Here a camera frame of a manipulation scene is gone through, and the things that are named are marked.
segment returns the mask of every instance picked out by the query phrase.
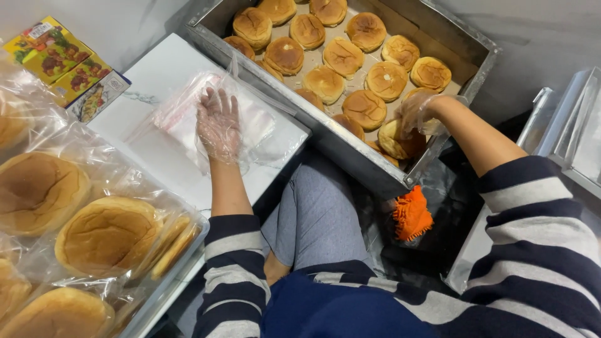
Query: metal tray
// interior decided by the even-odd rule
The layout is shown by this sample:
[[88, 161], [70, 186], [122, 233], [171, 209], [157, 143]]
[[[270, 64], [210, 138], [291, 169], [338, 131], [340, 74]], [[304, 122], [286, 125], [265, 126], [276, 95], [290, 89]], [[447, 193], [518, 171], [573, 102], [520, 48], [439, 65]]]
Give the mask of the metal tray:
[[[231, 35], [234, 14], [255, 4], [256, 1], [252, 0], [209, 1], [188, 21], [191, 40], [199, 51], [220, 66], [227, 67], [237, 51], [222, 38]], [[303, 6], [307, 5], [299, 4], [299, 13], [303, 13]], [[360, 11], [380, 16], [391, 35], [401, 34], [413, 40], [421, 49], [422, 56], [437, 57], [446, 62], [456, 84], [449, 86], [449, 92], [464, 95], [469, 102], [477, 94], [501, 51], [493, 41], [429, 0], [349, 0], [346, 20]], [[378, 52], [371, 56], [377, 58]], [[448, 136], [430, 138], [424, 154], [406, 163], [401, 170], [297, 95], [290, 88], [294, 88], [297, 82], [290, 83], [288, 80], [287, 86], [251, 60], [239, 59], [241, 79], [297, 111], [295, 118], [313, 132], [311, 143], [381, 198], [389, 199], [408, 192], [448, 139]], [[411, 88], [413, 85], [408, 84], [405, 90]]]

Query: white countertop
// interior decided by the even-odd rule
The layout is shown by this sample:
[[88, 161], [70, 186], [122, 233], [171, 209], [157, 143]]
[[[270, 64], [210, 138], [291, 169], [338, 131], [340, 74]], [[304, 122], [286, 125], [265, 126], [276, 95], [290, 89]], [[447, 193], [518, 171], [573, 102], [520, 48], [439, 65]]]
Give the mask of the white countertop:
[[[160, 146], [152, 144], [146, 148], [131, 147], [126, 144], [126, 141], [158, 103], [185, 86], [194, 74], [200, 71], [219, 70], [221, 68], [182, 38], [171, 34], [124, 74], [132, 81], [132, 86], [88, 123], [92, 130], [143, 166], [168, 189], [201, 210], [207, 218], [210, 216], [211, 208], [209, 176], [203, 176], [202, 172], [183, 154], [160, 149]], [[308, 129], [293, 118], [283, 114], [275, 114], [274, 118], [276, 120], [274, 135], [286, 137], [287, 142], [297, 140], [297, 145], [280, 160], [263, 165], [251, 164], [243, 180], [252, 204], [261, 197], [279, 175], [282, 167], [308, 138]], [[145, 324], [140, 325], [141, 327], [136, 330], [137, 335], [132, 338], [144, 337], [148, 333], [203, 264], [204, 255], [199, 250], [160, 299], [160, 304], [155, 307], [156, 311], [148, 316], [147, 321], [144, 321]]]

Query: striped sweater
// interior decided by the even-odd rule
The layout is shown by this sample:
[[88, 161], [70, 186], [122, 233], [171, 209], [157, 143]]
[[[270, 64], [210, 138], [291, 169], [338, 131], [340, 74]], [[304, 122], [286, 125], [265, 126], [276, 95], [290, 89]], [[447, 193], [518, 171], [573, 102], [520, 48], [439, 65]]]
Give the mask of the striped sweater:
[[[489, 171], [477, 188], [493, 212], [486, 230], [493, 247], [474, 265], [459, 299], [376, 278], [357, 261], [313, 266], [306, 275], [385, 290], [441, 337], [601, 337], [597, 239], [554, 165], [537, 156], [517, 159]], [[278, 282], [277, 300], [269, 302], [258, 219], [210, 222], [206, 294], [194, 338], [265, 336], [262, 315], [286, 300], [275, 295]], [[294, 312], [295, 304], [287, 306]]]

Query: white wall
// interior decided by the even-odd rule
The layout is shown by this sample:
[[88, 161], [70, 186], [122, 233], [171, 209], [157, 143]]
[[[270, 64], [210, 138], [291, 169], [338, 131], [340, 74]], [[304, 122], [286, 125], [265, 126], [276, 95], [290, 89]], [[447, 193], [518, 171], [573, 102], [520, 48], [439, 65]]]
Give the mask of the white wall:
[[[189, 18], [193, 1], [188, 1], [4, 0], [0, 38], [12, 38], [51, 14], [110, 65], [124, 70]], [[561, 90], [578, 70], [601, 66], [599, 0], [438, 1], [504, 48], [474, 100], [474, 109], [488, 121], [524, 112], [542, 87]]]
[[504, 49], [472, 106], [488, 121], [522, 113], [542, 87], [563, 90], [575, 72], [601, 66], [599, 0], [438, 1]]
[[[147, 49], [189, 19], [189, 0], [2, 0], [5, 42], [53, 16], [109, 65], [128, 69]], [[157, 65], [169, 67], [169, 63]]]

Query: gray pants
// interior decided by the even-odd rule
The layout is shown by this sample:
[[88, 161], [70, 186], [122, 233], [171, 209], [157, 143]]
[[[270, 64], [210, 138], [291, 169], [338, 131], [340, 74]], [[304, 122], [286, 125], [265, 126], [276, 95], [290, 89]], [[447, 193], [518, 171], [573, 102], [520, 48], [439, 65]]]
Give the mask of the gray pants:
[[[265, 255], [271, 249], [294, 269], [353, 259], [371, 268], [344, 173], [318, 153], [305, 155], [310, 156], [293, 173], [280, 204], [261, 228]], [[195, 278], [167, 311], [187, 338], [203, 303], [201, 282]]]

